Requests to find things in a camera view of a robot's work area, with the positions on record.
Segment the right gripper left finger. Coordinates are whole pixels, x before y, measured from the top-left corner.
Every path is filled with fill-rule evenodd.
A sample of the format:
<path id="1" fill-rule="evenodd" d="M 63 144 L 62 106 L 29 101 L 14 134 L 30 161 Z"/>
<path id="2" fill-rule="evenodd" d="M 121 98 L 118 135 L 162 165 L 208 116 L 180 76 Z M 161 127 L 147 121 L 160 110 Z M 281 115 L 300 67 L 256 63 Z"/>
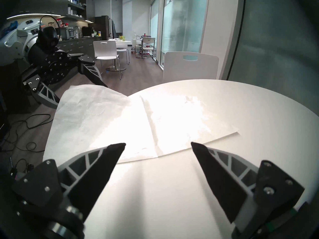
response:
<path id="1" fill-rule="evenodd" d="M 125 149 L 125 143 L 81 153 L 60 166 L 54 159 L 42 162 L 15 181 L 12 191 L 23 211 L 42 219 L 85 221 Z"/>

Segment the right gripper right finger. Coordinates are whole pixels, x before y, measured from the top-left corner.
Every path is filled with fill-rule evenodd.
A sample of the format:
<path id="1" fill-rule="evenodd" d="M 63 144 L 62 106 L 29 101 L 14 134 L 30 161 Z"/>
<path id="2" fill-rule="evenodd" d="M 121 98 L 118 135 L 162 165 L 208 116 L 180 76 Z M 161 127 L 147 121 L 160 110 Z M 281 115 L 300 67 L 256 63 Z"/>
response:
<path id="1" fill-rule="evenodd" d="M 269 160 L 246 159 L 192 142 L 206 181 L 228 221 L 231 237 L 269 237 L 297 212 L 305 188 Z"/>

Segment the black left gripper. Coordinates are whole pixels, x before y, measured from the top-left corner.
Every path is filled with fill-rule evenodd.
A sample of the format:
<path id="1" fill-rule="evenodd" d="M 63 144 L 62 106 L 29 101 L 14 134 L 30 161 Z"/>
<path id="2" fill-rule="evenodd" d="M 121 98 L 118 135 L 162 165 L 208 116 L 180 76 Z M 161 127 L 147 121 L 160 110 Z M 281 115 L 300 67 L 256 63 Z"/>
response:
<path id="1" fill-rule="evenodd" d="M 28 86 L 34 98 L 47 107 L 58 107 L 59 97 L 47 86 L 63 80 L 76 67 L 78 73 L 86 76 L 93 84 L 107 87 L 102 81 L 95 60 L 88 55 L 69 54 L 58 47 L 45 49 L 32 46 L 27 54 L 31 71 L 24 85 Z"/>

